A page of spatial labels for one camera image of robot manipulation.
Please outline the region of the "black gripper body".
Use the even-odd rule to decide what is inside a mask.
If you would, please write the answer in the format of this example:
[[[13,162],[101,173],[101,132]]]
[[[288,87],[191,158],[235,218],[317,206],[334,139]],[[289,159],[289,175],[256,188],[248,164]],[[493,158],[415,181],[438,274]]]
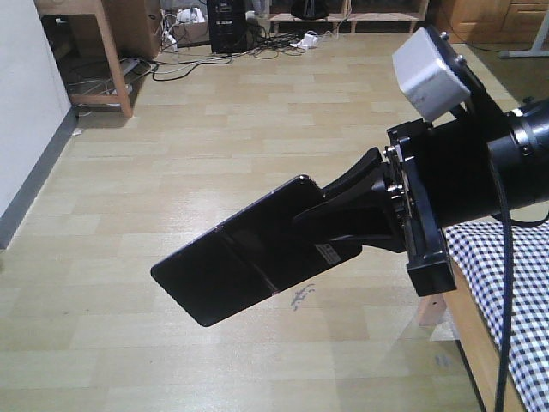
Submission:
[[[407,273],[419,296],[455,289],[443,229],[497,211],[493,151],[498,144],[514,143],[509,115],[446,35],[434,27],[426,30],[470,96],[432,122],[420,115],[387,131],[387,192],[403,229]]]

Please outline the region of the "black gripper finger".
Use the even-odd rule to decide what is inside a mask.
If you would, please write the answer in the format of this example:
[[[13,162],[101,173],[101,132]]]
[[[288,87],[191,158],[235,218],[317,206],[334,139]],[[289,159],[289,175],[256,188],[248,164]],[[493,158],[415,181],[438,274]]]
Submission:
[[[378,148],[370,148],[343,175],[322,188],[323,200],[379,202],[385,188],[386,163]]]
[[[307,239],[406,250],[401,222],[387,192],[387,173],[376,169],[317,206],[296,215],[293,229]]]

